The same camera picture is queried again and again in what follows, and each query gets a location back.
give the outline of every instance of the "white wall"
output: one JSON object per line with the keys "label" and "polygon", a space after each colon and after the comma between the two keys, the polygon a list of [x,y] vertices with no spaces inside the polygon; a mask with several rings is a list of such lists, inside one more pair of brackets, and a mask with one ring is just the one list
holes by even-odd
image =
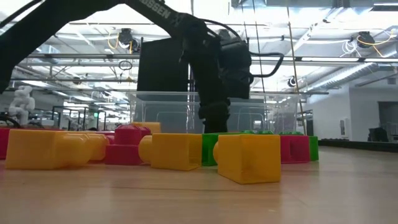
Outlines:
{"label": "white wall", "polygon": [[398,101],[398,86],[393,88],[351,87],[352,141],[367,141],[369,128],[380,123],[379,101]]}
{"label": "white wall", "polygon": [[[319,139],[343,138],[340,120],[350,119],[349,86],[339,90],[330,90],[329,95],[311,96],[304,105],[304,110],[313,110],[313,131]],[[347,124],[346,132],[351,137],[351,126]]]}

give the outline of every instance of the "clear plastic bin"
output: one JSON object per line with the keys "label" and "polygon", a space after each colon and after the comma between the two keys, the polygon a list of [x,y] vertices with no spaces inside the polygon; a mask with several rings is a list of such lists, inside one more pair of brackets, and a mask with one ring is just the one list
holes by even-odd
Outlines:
{"label": "clear plastic bin", "polygon": [[[129,94],[131,121],[160,122],[163,133],[202,133],[197,93],[135,92]],[[298,95],[253,93],[249,100],[232,98],[228,131],[274,133],[295,131]]]}

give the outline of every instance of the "workshop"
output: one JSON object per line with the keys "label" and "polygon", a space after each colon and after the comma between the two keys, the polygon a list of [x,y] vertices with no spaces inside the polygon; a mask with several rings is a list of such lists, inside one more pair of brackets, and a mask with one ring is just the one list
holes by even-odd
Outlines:
{"label": "workshop", "polygon": [[1,0],[0,224],[396,224],[397,35],[397,0]]}

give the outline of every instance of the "floor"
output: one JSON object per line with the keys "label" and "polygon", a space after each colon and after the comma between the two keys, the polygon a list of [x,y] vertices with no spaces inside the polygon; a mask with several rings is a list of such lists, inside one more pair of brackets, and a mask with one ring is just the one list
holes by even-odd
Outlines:
{"label": "floor", "polygon": [[282,166],[279,184],[239,185],[191,172],[92,165],[4,170],[0,223],[360,223],[398,221],[398,154],[322,147]]}

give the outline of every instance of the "red block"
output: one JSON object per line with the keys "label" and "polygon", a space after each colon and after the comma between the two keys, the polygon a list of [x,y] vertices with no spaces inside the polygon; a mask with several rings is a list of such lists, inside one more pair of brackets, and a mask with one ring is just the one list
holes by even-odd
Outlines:
{"label": "red block", "polygon": [[142,164],[138,154],[138,146],[106,146],[105,164],[122,166]]}
{"label": "red block", "polygon": [[310,162],[308,136],[280,136],[280,158],[283,164]]}
{"label": "red block", "polygon": [[114,136],[107,136],[110,145],[106,147],[105,164],[135,166],[142,164],[138,153],[141,139],[150,134],[147,128],[133,125],[119,126]]}
{"label": "red block", "polygon": [[97,131],[96,134],[103,134],[105,136],[114,136],[114,131]]}
{"label": "red block", "polygon": [[141,139],[141,130],[131,124],[120,125],[114,131],[115,144],[138,146]]}
{"label": "red block", "polygon": [[107,136],[106,135],[106,138],[108,139],[110,145],[114,144],[114,136]]}
{"label": "red block", "polygon": [[6,158],[9,134],[9,128],[0,128],[0,159]]}
{"label": "red block", "polygon": [[151,135],[152,133],[150,132],[150,129],[147,127],[138,127],[141,131],[141,136],[145,137],[147,135]]}

